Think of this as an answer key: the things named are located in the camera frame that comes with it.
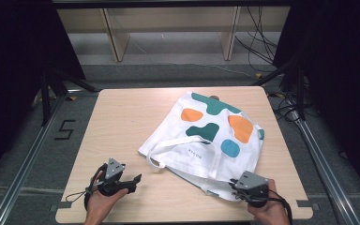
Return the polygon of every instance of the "hand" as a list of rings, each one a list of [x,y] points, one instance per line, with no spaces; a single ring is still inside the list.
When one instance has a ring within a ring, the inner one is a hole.
[[[97,175],[95,183],[101,176],[102,172]],[[113,206],[118,200],[128,194],[128,189],[121,189],[112,196],[104,196],[97,190],[97,187],[92,189],[89,202],[87,203],[87,213],[84,225],[99,225],[104,218],[108,216]]]
[[[276,184],[274,180],[268,181],[268,188],[277,192]],[[269,191],[269,198],[277,198],[278,196]],[[247,211],[255,216],[255,220],[260,221],[263,225],[288,225],[290,224],[286,215],[285,208],[282,203],[275,201],[268,201],[262,208],[255,208],[250,204],[247,205]]]

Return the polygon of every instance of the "orange blob print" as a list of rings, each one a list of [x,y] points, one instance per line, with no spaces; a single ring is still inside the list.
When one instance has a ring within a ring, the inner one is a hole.
[[[229,124],[235,133],[235,138],[241,143],[248,143],[253,131],[253,125],[244,117],[238,115],[229,116]]]
[[[202,112],[193,109],[184,109],[181,112],[181,119],[184,121],[195,122],[200,120],[202,117],[203,117]]]

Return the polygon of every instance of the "white tote bag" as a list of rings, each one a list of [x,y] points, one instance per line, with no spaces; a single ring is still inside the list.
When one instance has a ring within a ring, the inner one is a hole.
[[[263,136],[263,130],[244,112],[187,92],[139,153],[152,167],[166,167],[206,194],[237,201],[228,183],[244,171],[254,172]]]

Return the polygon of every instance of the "tote bag handle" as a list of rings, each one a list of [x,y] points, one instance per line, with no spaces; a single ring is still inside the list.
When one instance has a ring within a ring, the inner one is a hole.
[[[157,155],[157,154],[161,154],[164,152],[169,152],[171,151],[171,148],[168,148],[170,146],[176,146],[179,144],[184,144],[184,143],[210,143],[209,147],[212,148],[213,147],[213,151],[214,151],[214,157],[213,157],[213,161],[210,163],[210,168],[209,168],[209,173],[206,175],[206,180],[205,182],[201,185],[201,189],[203,191],[205,191],[207,193],[207,190],[209,189],[209,181],[214,181],[216,180],[216,176],[218,173],[218,164],[220,163],[221,160],[221,150],[218,149],[217,145],[213,142],[210,142],[206,139],[203,139],[201,136],[189,136],[189,137],[185,137],[185,138],[179,138],[179,139],[173,139],[173,140],[168,140],[168,141],[163,141],[163,142],[158,142],[153,149],[151,149],[148,154],[147,154],[147,163],[148,165],[150,165],[151,167],[160,170],[166,167],[166,164],[163,162],[157,162],[158,165],[156,165],[155,163],[153,163],[151,157],[153,155]]]

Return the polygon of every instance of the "light wood tabletop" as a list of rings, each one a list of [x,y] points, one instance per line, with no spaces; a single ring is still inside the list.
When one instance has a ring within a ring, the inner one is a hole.
[[[99,93],[82,145],[67,182],[62,202],[72,193],[84,191],[98,167],[114,158],[125,163],[121,181],[142,174],[136,192],[121,199],[106,222],[209,222],[253,220],[245,202],[229,202],[204,192],[181,177],[163,169],[154,171],[138,149],[187,91],[217,96],[246,113],[264,129],[264,143],[255,173],[276,180],[277,192],[287,200],[295,219],[312,217],[310,207],[296,201],[308,197],[277,120],[261,87],[189,87],[107,89]],[[83,197],[70,208],[59,208],[59,223],[83,223]]]

